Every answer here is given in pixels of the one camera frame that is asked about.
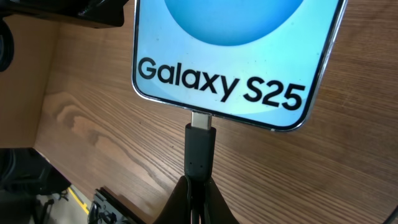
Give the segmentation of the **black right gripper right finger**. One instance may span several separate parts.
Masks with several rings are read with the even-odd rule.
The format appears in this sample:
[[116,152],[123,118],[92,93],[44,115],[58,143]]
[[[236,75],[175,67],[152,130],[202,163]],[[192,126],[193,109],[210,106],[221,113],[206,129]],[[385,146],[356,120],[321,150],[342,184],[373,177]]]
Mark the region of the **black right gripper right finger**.
[[211,178],[205,185],[204,219],[206,224],[239,224],[224,200],[215,181]]

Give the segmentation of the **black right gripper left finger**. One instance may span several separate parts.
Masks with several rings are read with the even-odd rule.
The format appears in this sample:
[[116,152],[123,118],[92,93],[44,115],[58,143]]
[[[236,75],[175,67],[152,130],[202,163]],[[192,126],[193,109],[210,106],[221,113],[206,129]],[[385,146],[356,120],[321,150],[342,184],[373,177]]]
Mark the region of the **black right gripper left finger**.
[[179,178],[167,203],[153,224],[190,224],[192,188],[186,176]]

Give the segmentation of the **blue-screen Galaxy S25 smartphone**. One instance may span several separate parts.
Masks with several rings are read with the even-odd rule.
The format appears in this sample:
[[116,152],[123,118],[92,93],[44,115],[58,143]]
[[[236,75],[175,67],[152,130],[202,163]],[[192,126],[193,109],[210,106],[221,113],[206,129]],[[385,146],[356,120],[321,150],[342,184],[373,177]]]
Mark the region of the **blue-screen Galaxy S25 smartphone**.
[[345,0],[136,1],[142,98],[272,131],[310,116]]

